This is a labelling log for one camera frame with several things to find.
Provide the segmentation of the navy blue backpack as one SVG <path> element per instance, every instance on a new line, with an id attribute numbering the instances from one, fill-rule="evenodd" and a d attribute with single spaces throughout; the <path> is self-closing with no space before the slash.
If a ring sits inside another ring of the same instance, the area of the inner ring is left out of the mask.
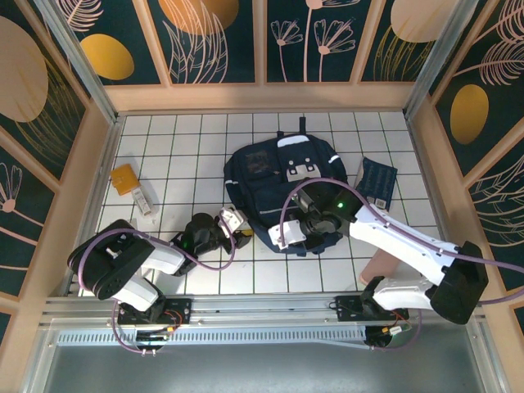
<path id="1" fill-rule="evenodd" d="M 331 144 L 305 131 L 255 142 L 235 151 L 224 166 L 224 186 L 234 207 L 246 217 L 255 235 L 275 253 L 305 256 L 335 246 L 340 233 L 325 233 L 318 240 L 297 242 L 282 249 L 269 230 L 279 224 L 291 190 L 305 178 L 334 178 L 346 182 L 346 168 Z"/>

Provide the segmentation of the yellow leather wallet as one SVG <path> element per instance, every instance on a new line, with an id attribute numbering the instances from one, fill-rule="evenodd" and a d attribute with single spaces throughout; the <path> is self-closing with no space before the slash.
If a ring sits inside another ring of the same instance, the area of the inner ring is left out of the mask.
<path id="1" fill-rule="evenodd" d="M 111 171 L 111 185 L 120 196 L 130 193 L 140 186 L 131 164 L 123 164 Z"/>

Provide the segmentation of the aluminium mounting rail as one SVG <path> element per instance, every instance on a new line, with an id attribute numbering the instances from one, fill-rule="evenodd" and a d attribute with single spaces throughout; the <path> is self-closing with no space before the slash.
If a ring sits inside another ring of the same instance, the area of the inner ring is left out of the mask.
<path id="1" fill-rule="evenodd" d="M 330 305 L 338 292 L 247 295 L 188 295 L 192 301 L 187 328 L 270 328 L 335 326 Z M 105 329 L 111 326 L 111 300 L 93 296 L 46 300 L 38 329 Z"/>

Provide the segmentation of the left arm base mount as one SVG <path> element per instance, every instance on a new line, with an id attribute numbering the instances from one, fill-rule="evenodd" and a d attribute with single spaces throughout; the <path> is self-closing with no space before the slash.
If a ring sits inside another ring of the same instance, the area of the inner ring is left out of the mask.
<path id="1" fill-rule="evenodd" d="M 159 298 L 146 311 L 139 311 L 126 303 L 120 304 L 119 325 L 180 325 L 189 324 L 192 300 L 189 298 Z"/>

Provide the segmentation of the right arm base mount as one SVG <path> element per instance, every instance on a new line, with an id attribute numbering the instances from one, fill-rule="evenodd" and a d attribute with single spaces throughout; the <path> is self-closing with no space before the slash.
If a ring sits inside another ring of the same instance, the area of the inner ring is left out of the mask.
<path id="1" fill-rule="evenodd" d="M 334 310 L 339 322 L 377 322 L 387 321 L 395 322 L 398 319 L 409 320 L 407 309 L 398 309 L 393 311 L 380 311 L 370 314 L 364 311 L 359 296 L 336 296 L 329 302 L 328 308 Z"/>

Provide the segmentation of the aluminium frame post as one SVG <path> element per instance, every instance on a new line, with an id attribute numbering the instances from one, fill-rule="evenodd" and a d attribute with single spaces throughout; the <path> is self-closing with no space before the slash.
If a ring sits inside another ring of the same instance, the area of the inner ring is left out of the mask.
<path id="1" fill-rule="evenodd" d="M 434 83 L 440 70 L 444 67 L 451 52 L 457 45 L 465 27 L 471 20 L 479 0 L 458 0 L 457 5 L 450 13 L 440 36 L 433 45 L 429 56 L 420 74 L 418 75 L 413 90 L 404 105 L 404 119 L 411 124 L 420 106 L 426 98 L 430 87 Z"/>
<path id="2" fill-rule="evenodd" d="M 73 30 L 68 26 L 55 0 L 34 0 L 43 19 L 47 22 L 61 48 L 70 58 L 72 66 L 77 71 L 80 80 L 89 91 L 92 99 L 101 110 L 109 124 L 114 125 L 118 111 L 114 108 L 106 94 L 101 80 L 91 67 Z"/>

